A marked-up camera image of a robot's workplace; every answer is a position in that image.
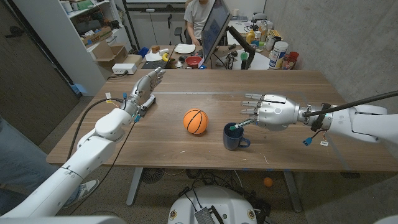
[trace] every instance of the orange ball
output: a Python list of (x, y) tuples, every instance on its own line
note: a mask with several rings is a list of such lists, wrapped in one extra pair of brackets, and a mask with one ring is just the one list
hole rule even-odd
[(201, 134), (206, 130), (209, 119), (204, 111), (194, 108), (185, 113), (183, 123), (190, 133)]
[(264, 185), (267, 187), (271, 187), (272, 186), (272, 179), (269, 177), (264, 178)]

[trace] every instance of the computer monitor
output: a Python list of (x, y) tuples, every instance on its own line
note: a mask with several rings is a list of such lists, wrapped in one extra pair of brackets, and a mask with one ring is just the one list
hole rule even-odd
[(203, 63), (207, 63), (220, 42), (232, 15), (224, 0), (215, 0), (201, 32)]

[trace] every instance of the basketball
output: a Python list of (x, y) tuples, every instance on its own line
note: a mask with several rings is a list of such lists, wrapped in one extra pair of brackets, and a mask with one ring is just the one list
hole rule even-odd
[(185, 113), (183, 123), (190, 133), (201, 134), (206, 130), (209, 119), (204, 111), (194, 108)]

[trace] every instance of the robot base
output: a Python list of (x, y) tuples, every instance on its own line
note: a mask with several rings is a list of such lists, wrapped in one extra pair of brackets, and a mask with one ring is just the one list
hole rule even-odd
[[(214, 206), (223, 223), (257, 223), (254, 209), (251, 204), (238, 193), (219, 186), (204, 186), (195, 188), (198, 200), (203, 208)], [(170, 209), (168, 224), (196, 224), (195, 208), (200, 211), (198, 200), (193, 191), (187, 192), (174, 202)], [(214, 223), (219, 223), (214, 213), (211, 214)]]

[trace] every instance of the red bowl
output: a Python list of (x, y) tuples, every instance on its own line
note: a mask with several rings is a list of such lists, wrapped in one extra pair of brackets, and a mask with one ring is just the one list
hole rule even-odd
[(189, 65), (189, 67), (192, 67), (192, 68), (198, 68), (200, 61), (201, 61), (201, 57), (198, 57), (198, 56), (191, 56), (191, 57), (187, 57), (187, 59), (185, 59), (185, 62), (187, 63), (187, 65)]

